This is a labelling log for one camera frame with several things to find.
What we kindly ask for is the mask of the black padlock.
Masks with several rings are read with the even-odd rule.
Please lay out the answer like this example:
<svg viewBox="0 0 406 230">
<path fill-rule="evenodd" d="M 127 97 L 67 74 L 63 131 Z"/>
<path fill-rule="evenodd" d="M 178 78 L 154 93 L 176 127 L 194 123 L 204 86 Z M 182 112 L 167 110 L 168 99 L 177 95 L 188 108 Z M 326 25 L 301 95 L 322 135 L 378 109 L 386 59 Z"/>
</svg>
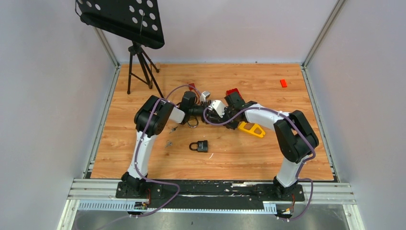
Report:
<svg viewBox="0 0 406 230">
<path fill-rule="evenodd" d="M 208 152 L 208 141 L 207 140 L 200 140 L 197 142 L 192 142 L 189 144 L 189 149 L 196 152 Z"/>
</svg>

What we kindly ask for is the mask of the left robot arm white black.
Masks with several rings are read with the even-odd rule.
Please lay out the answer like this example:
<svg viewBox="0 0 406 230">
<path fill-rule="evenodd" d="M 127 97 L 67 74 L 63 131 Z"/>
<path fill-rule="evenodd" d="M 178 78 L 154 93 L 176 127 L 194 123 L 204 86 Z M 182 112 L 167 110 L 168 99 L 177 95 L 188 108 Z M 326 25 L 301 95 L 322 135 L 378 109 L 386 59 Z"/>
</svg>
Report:
<svg viewBox="0 0 406 230">
<path fill-rule="evenodd" d="M 202 118 L 203 111 L 211 104 L 207 99 L 209 92 L 203 92 L 201 102 L 195 100 L 197 96 L 191 91 L 184 93 L 178 104 L 152 95 L 142 105 L 134 117 L 136 128 L 136 145 L 133 158 L 127 172 L 122 175 L 122 183 L 128 186 L 128 192 L 135 198 L 146 194 L 146 177 L 148 162 L 157 136 L 163 131 L 169 120 L 184 125 L 192 117 Z"/>
</svg>

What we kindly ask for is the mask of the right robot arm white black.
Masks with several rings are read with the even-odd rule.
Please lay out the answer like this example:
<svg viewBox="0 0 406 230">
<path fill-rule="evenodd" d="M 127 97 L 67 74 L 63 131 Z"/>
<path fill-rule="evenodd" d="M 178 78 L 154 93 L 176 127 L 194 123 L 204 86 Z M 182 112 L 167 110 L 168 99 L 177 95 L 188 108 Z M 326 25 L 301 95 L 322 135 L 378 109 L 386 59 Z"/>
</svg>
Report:
<svg viewBox="0 0 406 230">
<path fill-rule="evenodd" d="M 203 119 L 214 126 L 236 129 L 241 122 L 258 124 L 275 132 L 283 155 L 282 166 L 275 176 L 273 193 L 279 200 L 292 195 L 303 165 L 315 158 L 319 140 L 304 113 L 299 110 L 283 112 L 267 108 L 255 101 L 245 102 L 234 92 L 211 102 L 203 111 Z"/>
</svg>

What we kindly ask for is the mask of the brass padlock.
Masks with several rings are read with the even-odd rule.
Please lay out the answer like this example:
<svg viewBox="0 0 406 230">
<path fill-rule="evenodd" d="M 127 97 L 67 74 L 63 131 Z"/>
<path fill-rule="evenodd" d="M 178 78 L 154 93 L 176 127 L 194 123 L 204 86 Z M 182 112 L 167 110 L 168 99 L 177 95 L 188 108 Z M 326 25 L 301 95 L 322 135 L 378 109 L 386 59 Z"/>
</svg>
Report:
<svg viewBox="0 0 406 230">
<path fill-rule="evenodd" d="M 195 117 L 195 118 L 192 118 L 192 119 L 190 119 L 189 121 L 187 121 L 186 124 L 187 124 L 187 126 L 190 127 L 190 128 L 196 128 L 196 127 L 199 125 L 199 121 L 198 121 L 198 119 Z"/>
</svg>

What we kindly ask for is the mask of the yellow triangular plastic piece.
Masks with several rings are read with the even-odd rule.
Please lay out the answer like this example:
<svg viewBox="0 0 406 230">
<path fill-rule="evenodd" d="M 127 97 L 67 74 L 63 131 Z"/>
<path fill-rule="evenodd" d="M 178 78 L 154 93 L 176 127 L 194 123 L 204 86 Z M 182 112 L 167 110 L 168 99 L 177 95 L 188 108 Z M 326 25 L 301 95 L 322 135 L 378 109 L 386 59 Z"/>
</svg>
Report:
<svg viewBox="0 0 406 230">
<path fill-rule="evenodd" d="M 240 122 L 238 125 L 238 130 L 248 133 L 250 135 L 256 136 L 258 138 L 263 138 L 266 135 L 265 130 L 256 123 Z"/>
</svg>

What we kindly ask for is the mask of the red toy brick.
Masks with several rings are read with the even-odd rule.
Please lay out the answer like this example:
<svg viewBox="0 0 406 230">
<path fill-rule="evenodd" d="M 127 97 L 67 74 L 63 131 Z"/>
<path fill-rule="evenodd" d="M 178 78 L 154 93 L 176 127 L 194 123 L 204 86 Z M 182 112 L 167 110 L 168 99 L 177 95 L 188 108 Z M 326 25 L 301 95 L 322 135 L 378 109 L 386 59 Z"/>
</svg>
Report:
<svg viewBox="0 0 406 230">
<path fill-rule="evenodd" d="M 241 96 L 241 94 L 240 94 L 238 88 L 233 88 L 233 89 L 227 90 L 227 91 L 226 91 L 226 96 L 231 95 L 231 94 L 233 94 L 233 93 L 235 93 L 235 92 L 236 92 L 239 96 Z"/>
</svg>

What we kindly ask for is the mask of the small red block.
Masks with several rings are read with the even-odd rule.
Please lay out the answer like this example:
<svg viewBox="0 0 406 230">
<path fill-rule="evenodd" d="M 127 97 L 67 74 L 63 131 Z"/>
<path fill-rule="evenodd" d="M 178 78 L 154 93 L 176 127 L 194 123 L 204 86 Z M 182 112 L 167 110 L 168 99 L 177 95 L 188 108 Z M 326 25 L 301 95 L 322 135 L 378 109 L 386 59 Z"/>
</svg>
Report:
<svg viewBox="0 0 406 230">
<path fill-rule="evenodd" d="M 281 84 L 282 88 L 287 88 L 288 87 L 287 81 L 285 79 L 281 79 L 280 84 Z"/>
</svg>

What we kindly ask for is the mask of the black music stand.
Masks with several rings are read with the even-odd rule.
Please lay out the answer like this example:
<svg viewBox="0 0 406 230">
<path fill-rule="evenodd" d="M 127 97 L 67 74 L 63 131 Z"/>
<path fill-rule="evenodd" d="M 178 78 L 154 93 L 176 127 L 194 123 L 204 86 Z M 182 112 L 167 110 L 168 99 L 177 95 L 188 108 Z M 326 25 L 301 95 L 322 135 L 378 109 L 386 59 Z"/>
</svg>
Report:
<svg viewBox="0 0 406 230">
<path fill-rule="evenodd" d="M 80 20 L 119 37 L 128 39 L 132 45 L 129 64 L 137 57 L 144 78 L 128 73 L 127 93 L 131 93 L 132 77 L 139 79 L 150 89 L 155 87 L 161 97 L 163 93 L 153 75 L 160 69 L 146 54 L 145 48 L 160 49 L 164 46 L 164 34 L 156 0 L 77 0 L 75 12 Z"/>
</svg>

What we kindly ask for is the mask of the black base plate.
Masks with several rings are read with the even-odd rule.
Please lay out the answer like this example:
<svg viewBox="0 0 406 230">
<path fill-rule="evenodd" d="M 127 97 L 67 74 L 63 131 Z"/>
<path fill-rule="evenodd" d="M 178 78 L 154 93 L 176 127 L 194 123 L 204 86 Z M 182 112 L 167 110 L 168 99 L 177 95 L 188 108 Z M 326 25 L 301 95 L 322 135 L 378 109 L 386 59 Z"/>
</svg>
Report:
<svg viewBox="0 0 406 230">
<path fill-rule="evenodd" d="M 273 183 L 244 184 L 241 181 L 166 180 L 165 184 L 146 182 L 136 192 L 118 183 L 116 198 L 145 200 L 149 207 L 259 207 L 260 202 L 292 204 L 305 200 L 301 185 L 283 195 Z"/>
</svg>

